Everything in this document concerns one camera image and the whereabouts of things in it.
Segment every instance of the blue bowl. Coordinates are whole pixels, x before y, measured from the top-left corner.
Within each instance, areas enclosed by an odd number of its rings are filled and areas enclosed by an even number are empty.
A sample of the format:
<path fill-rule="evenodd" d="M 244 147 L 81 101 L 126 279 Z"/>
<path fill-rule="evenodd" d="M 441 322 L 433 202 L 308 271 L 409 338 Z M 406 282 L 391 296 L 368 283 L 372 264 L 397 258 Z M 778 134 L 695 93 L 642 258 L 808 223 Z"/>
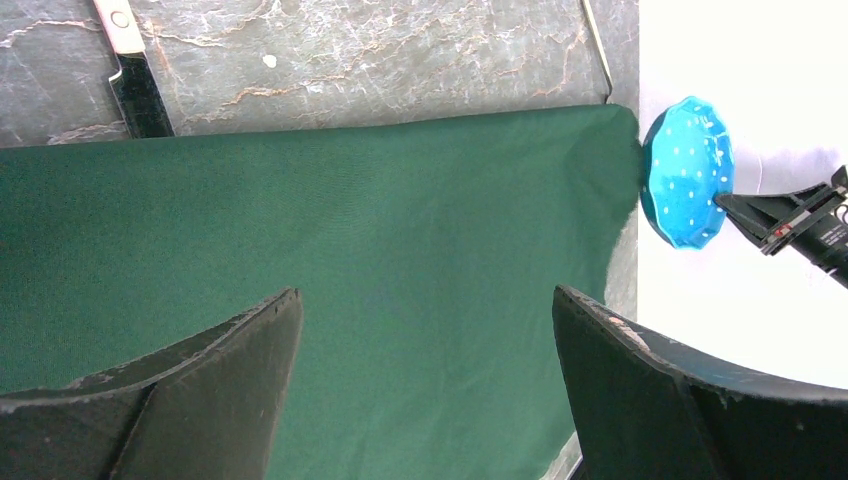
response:
<path fill-rule="evenodd" d="M 712 105 L 688 97 L 660 115 L 644 148 L 648 222 L 674 248 L 704 248 L 726 216 L 713 199 L 733 192 L 736 167 L 724 122 Z"/>

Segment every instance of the marble countertop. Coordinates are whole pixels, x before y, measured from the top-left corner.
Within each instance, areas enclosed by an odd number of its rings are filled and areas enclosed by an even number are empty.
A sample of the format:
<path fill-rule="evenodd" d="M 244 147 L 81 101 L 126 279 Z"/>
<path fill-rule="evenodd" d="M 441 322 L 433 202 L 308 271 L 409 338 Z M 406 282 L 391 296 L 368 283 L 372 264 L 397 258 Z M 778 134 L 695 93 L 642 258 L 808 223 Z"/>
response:
<path fill-rule="evenodd" d="M 132 0 L 178 135 L 379 125 L 599 103 L 579 0 Z M 638 5 L 592 0 L 637 108 Z M 126 137 L 92 2 L 0 4 L 0 147 Z"/>

